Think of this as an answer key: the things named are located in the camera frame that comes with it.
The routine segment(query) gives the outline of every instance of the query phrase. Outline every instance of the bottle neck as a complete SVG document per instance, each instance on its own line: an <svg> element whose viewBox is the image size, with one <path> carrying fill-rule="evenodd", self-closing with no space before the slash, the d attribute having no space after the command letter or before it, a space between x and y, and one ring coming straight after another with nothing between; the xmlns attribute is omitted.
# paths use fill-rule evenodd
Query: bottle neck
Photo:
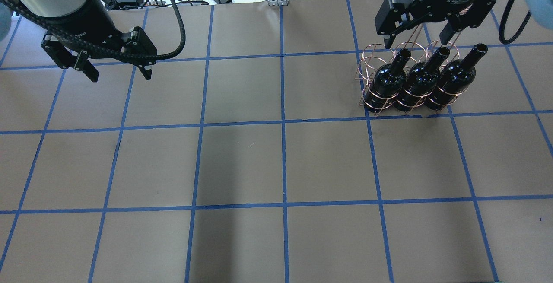
<svg viewBox="0 0 553 283"><path fill-rule="evenodd" d="M405 68L405 65L409 61L409 58L411 58L411 51L409 51L408 49L399 50L394 61L391 63L388 72L391 75L399 74L401 71L403 71L403 68Z"/></svg>
<svg viewBox="0 0 553 283"><path fill-rule="evenodd" d="M446 47L440 47L438 48L434 54L430 57L430 59L426 62L424 68L427 72L433 73L435 72L444 61L449 57L450 50Z"/></svg>
<svg viewBox="0 0 553 283"><path fill-rule="evenodd" d="M488 47L479 43L472 48L468 55L461 61L461 68L468 70L476 66L476 63L488 53Z"/></svg>

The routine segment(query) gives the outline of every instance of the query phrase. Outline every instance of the wine bottle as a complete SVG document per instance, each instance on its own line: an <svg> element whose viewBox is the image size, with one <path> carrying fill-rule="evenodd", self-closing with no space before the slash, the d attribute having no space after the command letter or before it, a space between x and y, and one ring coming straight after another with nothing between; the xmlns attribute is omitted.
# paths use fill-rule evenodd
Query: wine bottle
<svg viewBox="0 0 553 283"><path fill-rule="evenodd" d="M403 68L409 58L411 58L411 51L401 49L391 64L385 64L377 70L373 81L363 94L367 110L379 113L391 105L391 98L395 97L405 82Z"/></svg>
<svg viewBox="0 0 553 283"><path fill-rule="evenodd" d="M416 63L399 91L394 106L400 111L411 111L421 104L421 99L428 95L440 78L440 66L449 57L450 50L439 47L427 62Z"/></svg>
<svg viewBox="0 0 553 283"><path fill-rule="evenodd" d="M436 88L424 104L432 110L440 111L454 102L457 95L464 92L474 81L476 77L474 66L486 53L488 53L487 45L478 43L464 59L454 60L445 66Z"/></svg>

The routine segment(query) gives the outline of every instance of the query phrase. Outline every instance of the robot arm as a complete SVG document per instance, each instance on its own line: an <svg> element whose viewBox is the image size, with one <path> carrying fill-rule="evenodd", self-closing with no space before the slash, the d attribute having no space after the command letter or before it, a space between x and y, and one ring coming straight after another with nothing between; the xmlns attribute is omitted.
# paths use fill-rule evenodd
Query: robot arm
<svg viewBox="0 0 553 283"><path fill-rule="evenodd" d="M390 48L396 35L421 23L448 21L442 44L466 27L480 26L496 0L384 0L375 17L377 33Z"/></svg>
<svg viewBox="0 0 553 283"><path fill-rule="evenodd" d="M98 80L98 71L90 58L115 58L138 67L146 79L152 76L150 66L157 60L178 55L184 48L184 24L174 7L181 42L175 51L158 55L141 27L122 33L113 25L100 0L0 0L10 10L47 30L42 48L58 67L82 71L91 81Z"/></svg>

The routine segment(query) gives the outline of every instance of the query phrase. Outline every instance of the blue tape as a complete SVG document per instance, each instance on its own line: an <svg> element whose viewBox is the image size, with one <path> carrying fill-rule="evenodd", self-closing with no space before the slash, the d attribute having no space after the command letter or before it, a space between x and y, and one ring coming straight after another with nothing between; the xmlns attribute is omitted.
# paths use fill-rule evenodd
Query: blue tape
<svg viewBox="0 0 553 283"><path fill-rule="evenodd" d="M455 123L455 118L452 115L453 112L451 111L450 106L448 106L448 112L450 114L451 125L453 127L453 131L455 134L455 140L457 141L459 153L461 154L461 161L463 163L464 174L467 177L468 188L470 190L470 195L472 196L474 210L476 211L476 218L478 219L478 225L480 226L480 232L482 233L482 239L484 241L484 247L486 248L486 255L488 255L488 261L489 261L490 268L492 270L493 279L494 281L498 282L499 279L496 271L496 265L493 261L492 250L489 247L488 236L486 235L486 228L484 228L484 222L482 220L482 215L480 214L480 206L478 206L478 199L476 198L476 193L474 192L474 186L472 185L472 178L470 178L470 172L468 171L467 159L464 156L463 145L461 143L461 138L459 137L457 124Z"/></svg>
<svg viewBox="0 0 553 283"><path fill-rule="evenodd" d="M25 66L25 67L3 67L0 70L27 70L27 69L50 69L58 68L56 65L44 65L44 66Z"/></svg>
<svg viewBox="0 0 553 283"><path fill-rule="evenodd" d="M498 115L527 115L527 114L553 114L553 110L522 110L522 111L498 111L498 112L468 112L454 113L454 117L467 116L498 116ZM448 118L449 114L434 114L427 116L428 118ZM370 120L393 120L393 119L420 119L421 115L389 115L389 116L371 116ZM287 119L286 123L303 123L303 122L336 122L336 121L363 121L366 117L344 117L344 118L315 118L315 119ZM203 126L237 126L237 125L263 125L263 124L281 124L282 120L268 121L240 121L240 122L217 122L204 123ZM199 123L193 124L168 124L168 125L140 125L140 126L125 126L123 130L150 130L150 129L178 129L184 127L200 127ZM67 129L67 130L47 130L46 134L51 133L98 133L119 131L118 127L107 127L102 129ZM24 131L0 131L0 135L11 134L41 134L42 130L24 130Z"/></svg>
<svg viewBox="0 0 553 283"><path fill-rule="evenodd" d="M2 67L2 64L4 63L4 59L6 59L6 55L8 55L8 50L10 49L10 46L12 45L13 39L16 36L17 29L19 28L19 24L21 23L21 19L22 19L22 16L19 16L19 19L17 20L16 27L13 29L12 35L10 36L10 41L8 41L8 44L6 45L6 49L4 50L4 54L2 54L2 59L0 59L0 67Z"/></svg>
<svg viewBox="0 0 553 283"><path fill-rule="evenodd" d="M520 196L486 196L476 197L478 202L502 200L549 200L553 194L525 194ZM389 199L382 200L382 204L440 204L450 202L472 202L472 197L460 198L423 198L423 199ZM315 207L315 206L349 206L349 205L378 205L379 200L338 200L338 201L308 201L287 202L287 207ZM213 204L196 205L196 210L225 210L231 208L275 208L283 207L283 202L268 204ZM162 207L122 207L122 208L62 208L47 210L21 210L20 214L60 214L60 213L119 213L119 212L161 212L171 210L191 210L192 206L162 206ZM0 215L13 215L17 210L0 210Z"/></svg>
<svg viewBox="0 0 553 283"><path fill-rule="evenodd" d="M347 8L348 8L348 13L350 15L351 29L352 29L352 33L353 33L353 42L355 43L356 51L359 52L359 48L358 48L358 44L357 44L358 43L357 42L357 34L355 32L355 21L353 20L353 12L352 12L352 9L351 9L350 0L346 0L346 3L347 3ZM357 56L356 57L357 58L357 63L359 63L359 56L358 55L356 55L356 56ZM359 80L359 84L361 86L361 90L363 90L363 87L364 87L363 80ZM365 110L365 119L367 120L367 132L368 132L368 136L369 136L369 146L371 147L371 159L372 159L372 163L373 163L373 173L375 174L375 186L376 186L376 189L377 189L377 197L378 197L378 210L379 210L380 218L381 218L382 237L383 237L383 240L384 240L386 263L388 265L388 276L389 276L390 282L394 283L394 272L393 272L393 268L392 268L392 265L391 265L391 254L390 254L390 246L389 246L389 242L388 242L388 231L387 231L387 228L386 228L386 218L385 218L385 213L384 213L384 205L383 205L383 202L382 202L380 181L379 181L379 178L378 178L377 157L375 155L375 144L373 143L373 133L372 133L372 129L371 129L371 116L369 115L368 110L365 107L363 107L363 108Z"/></svg>
<svg viewBox="0 0 553 283"><path fill-rule="evenodd" d="M424 34L426 35L426 41L428 41L428 44L432 42L432 39L430 38L430 33L428 33L428 27L426 26L426 23L423 24Z"/></svg>
<svg viewBox="0 0 553 283"><path fill-rule="evenodd" d="M357 51L311 51L307 53L283 53L283 56L311 56L311 55L335 55L335 54L355 54Z"/></svg>
<svg viewBox="0 0 553 283"><path fill-rule="evenodd" d="M146 20L148 19L148 9L144 12L144 18L142 20L142 29L146 26ZM105 198L104 198L104 204L103 204L103 212L102 216L100 218L100 224L98 227L98 234L96 236L96 242L94 246L94 253L92 254L92 262L90 265L90 271L89 271L89 279L88 283L92 283L92 278L94 276L94 270L96 265L96 260L98 258L98 250L100 246L100 242L102 240L102 232L103 232L103 226L105 222L105 214L107 212L107 206L109 204L109 196L111 194L111 187L113 183L113 176L115 175L115 169L117 166L117 158L119 156L119 148L121 147L121 141L123 140L123 133L124 133L124 127L125 127L125 120L127 119L127 110L129 108L129 102L130 102L130 94L133 89L133 83L134 83L134 77L136 75L136 67L133 67L133 71L130 75L130 81L129 81L129 87L127 90L127 97L125 99L125 106L123 108L123 115L121 116L121 124L119 125L119 136L117 138L117 145L115 147L115 152L113 153L113 161L111 165L111 170L109 172L109 180L107 183L107 188L105 190Z"/></svg>
<svg viewBox="0 0 553 283"><path fill-rule="evenodd" d="M499 22L497 21L496 14L492 10L492 18L494 23L496 24L497 29L499 29ZM522 86L524 90L524 94L526 95L526 98L528 99L528 103L530 104L530 107L532 108L532 111L536 115L537 124L540 127L541 134L543 135L543 139L545 140L545 143L547 144L547 148L549 149L549 154L553 157L553 146L551 145L551 140L549 139L549 136L547 135L547 132L545 131L545 127L543 127L543 123L541 122L541 118L538 115L538 112L536 110L536 106L534 105L534 101L532 100L530 93L528 92L528 89L526 85L524 84L524 80L522 76L520 76L520 71L517 67L517 63L515 62L515 59L513 58L513 54L511 53L511 50L509 49L510 45L505 46L505 50L507 51L507 54L509 55L509 59L511 61L511 64L513 64L513 68L515 70L515 74L517 75L517 78L520 82L520 85Z"/></svg>
<svg viewBox="0 0 553 283"><path fill-rule="evenodd" d="M200 133L198 136L198 149L196 152L196 170L194 174L194 190L192 192L192 207L190 210L190 228L188 229L188 248L186 250L186 265L184 281L188 283L190 278L190 261L192 258L192 238L194 236L194 222L196 219L196 201L198 197L198 182L200 178L200 159L202 153L202 139L203 139L203 121L206 111L206 98L207 98L207 77L209 75L209 61L211 52L211 36L213 33L213 5L211 6L210 19L209 19L209 32L207 33L207 51L206 51L206 66L205 74L203 75L203 96L202 96L202 110L200 117Z"/></svg>
<svg viewBox="0 0 553 283"><path fill-rule="evenodd" d="M290 283L290 263L288 256L288 184L286 183L286 115L284 96L284 11L279 7L280 25L280 119L282 141L282 202L283 202L283 239L284 239L284 282Z"/></svg>
<svg viewBox="0 0 553 283"><path fill-rule="evenodd" d="M31 178L33 177L33 172L34 172L34 169L35 169L35 166L36 166L36 160L38 159L40 149L42 148L42 144L44 142L44 137L46 136L46 130L48 129L48 125L50 123L50 118L52 118L52 114L54 112L54 107L56 105L57 98L60 94L61 84L63 83L63 80L65 78L65 72L66 71L67 70L63 70L63 72L61 72L61 77L60 77L60 80L57 84L56 92L54 94L52 104L50 105L50 110L48 111L48 116L47 116L46 122L44 124L44 129L43 129L42 135L40 137L40 141L38 143L38 146L36 148L36 152L35 152L35 156L33 158L33 162L31 163L31 167L30 167L30 170L29 170L29 175L27 176L27 179L25 181L25 186L23 188L23 193L22 193L21 198L19 200L19 205L17 207L16 216L13 219L12 228L10 228L10 233L8 234L8 239L6 240L6 245L4 246L4 251L2 251L2 257L0 258L0 271L2 271L2 267L4 266L4 260L6 259L6 254L8 254L8 249L10 248L10 243L12 242L12 237L13 237L13 233L15 232L15 229L16 229L17 220L19 220L19 215L21 214L23 203L25 202L25 196L27 194L27 191L29 190L29 185L30 185L30 182L31 182Z"/></svg>

